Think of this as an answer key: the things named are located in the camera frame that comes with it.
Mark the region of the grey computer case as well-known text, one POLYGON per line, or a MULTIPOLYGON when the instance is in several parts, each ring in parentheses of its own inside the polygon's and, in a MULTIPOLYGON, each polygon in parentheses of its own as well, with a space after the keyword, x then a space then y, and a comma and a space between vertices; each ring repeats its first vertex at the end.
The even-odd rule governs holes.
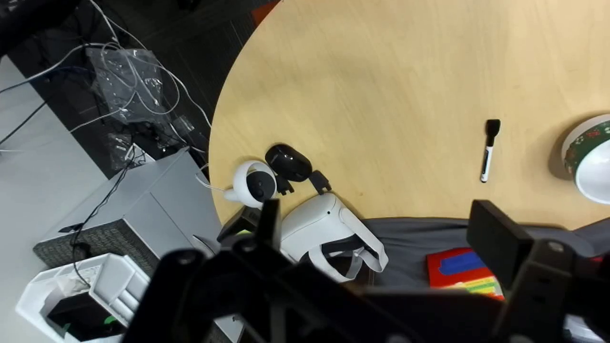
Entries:
POLYGON ((220 250, 222 224, 211 189, 187 149, 100 185, 33 247, 50 268, 112 252, 152 275, 174 250, 220 250))

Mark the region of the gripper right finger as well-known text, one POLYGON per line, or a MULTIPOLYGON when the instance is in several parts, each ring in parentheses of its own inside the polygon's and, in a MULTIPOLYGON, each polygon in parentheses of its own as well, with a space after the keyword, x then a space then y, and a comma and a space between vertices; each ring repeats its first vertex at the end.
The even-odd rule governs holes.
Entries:
POLYGON ((567 315, 610 339, 610 255, 534 239, 488 200, 472 202, 467 242, 505 291, 493 343, 568 343, 567 315))

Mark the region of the red box with coloured stripes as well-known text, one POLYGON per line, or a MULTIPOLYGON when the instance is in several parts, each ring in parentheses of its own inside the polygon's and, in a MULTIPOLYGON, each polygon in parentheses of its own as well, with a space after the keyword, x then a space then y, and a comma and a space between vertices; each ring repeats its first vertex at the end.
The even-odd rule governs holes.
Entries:
POLYGON ((470 248, 454 248, 426 256, 429 286, 434 289, 460 289, 503 301, 495 275, 470 248))

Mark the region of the white plastic bin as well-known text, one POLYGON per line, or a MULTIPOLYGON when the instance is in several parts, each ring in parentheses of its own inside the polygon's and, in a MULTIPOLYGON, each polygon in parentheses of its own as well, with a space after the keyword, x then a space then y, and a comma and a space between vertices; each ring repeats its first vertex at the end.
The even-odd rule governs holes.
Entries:
POLYGON ((112 253, 39 273, 16 312, 53 343, 120 343, 150 278, 112 253))

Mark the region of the clear plastic bag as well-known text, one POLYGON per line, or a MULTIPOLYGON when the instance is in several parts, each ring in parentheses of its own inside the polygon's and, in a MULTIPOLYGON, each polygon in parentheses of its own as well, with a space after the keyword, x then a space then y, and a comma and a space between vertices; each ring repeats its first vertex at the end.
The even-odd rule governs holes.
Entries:
POLYGON ((87 48, 97 92, 111 117, 124 123, 162 123, 161 68, 150 50, 87 48))

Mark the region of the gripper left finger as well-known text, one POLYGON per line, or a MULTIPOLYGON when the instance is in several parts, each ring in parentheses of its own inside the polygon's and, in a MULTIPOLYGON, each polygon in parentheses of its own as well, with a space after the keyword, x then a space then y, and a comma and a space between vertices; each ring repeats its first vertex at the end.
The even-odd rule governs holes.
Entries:
POLYGON ((205 343, 237 315, 258 343, 370 343, 368 305, 308 264, 279 252, 279 200, 267 200, 252 236, 207 258, 164 256, 122 343, 205 343))

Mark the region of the grey cloth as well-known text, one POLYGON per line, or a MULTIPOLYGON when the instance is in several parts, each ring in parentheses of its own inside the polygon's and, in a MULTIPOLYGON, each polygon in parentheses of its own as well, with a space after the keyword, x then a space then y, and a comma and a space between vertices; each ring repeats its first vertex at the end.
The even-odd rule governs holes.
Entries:
MULTIPOLYGON (((366 219, 365 226, 383 243, 388 264, 381 273, 369 272, 370 286, 426 289, 429 287, 426 258, 454 248, 468 248, 466 219, 379 218, 366 219)), ((610 252, 610 218, 573 231, 554 226, 526 225, 535 239, 564 242, 586 257, 610 252)))

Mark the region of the black and white marker pen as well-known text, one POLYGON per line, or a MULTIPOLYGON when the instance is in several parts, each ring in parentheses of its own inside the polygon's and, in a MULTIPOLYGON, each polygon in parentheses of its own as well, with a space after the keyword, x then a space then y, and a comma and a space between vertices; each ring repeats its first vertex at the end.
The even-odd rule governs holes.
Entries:
POLYGON ((485 154, 482 161, 482 170, 480 174, 480 181, 482 183, 487 183, 489 178, 489 172, 491 168, 491 160, 492 154, 494 152, 494 144, 496 136, 499 134, 499 130, 501 127, 501 121, 499 119, 491 119, 486 121, 485 133, 486 133, 486 143, 485 143, 485 154))

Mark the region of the white hand controller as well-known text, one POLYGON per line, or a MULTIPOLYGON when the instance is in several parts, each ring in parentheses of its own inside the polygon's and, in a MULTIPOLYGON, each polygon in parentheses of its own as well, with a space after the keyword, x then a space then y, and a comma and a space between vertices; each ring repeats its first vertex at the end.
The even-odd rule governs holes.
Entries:
POLYGON ((266 163, 255 160, 239 165, 233 177, 233 187, 223 192, 226 200, 257 209, 276 194, 277 181, 273 170, 266 163))

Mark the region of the black glossy oval case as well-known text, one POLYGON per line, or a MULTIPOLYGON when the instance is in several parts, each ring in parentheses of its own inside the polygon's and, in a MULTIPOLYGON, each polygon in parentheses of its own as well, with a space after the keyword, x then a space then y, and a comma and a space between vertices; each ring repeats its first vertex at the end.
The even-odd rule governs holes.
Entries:
POLYGON ((290 182, 304 182, 313 173, 309 159, 285 143, 271 146, 265 161, 277 175, 290 182))

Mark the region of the white bowl with green rim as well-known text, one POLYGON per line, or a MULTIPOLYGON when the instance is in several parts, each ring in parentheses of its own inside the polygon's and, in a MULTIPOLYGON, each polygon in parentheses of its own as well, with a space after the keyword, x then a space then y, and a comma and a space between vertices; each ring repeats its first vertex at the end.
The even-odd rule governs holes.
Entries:
POLYGON ((593 202, 610 205, 610 111, 577 124, 560 153, 578 191, 593 202))

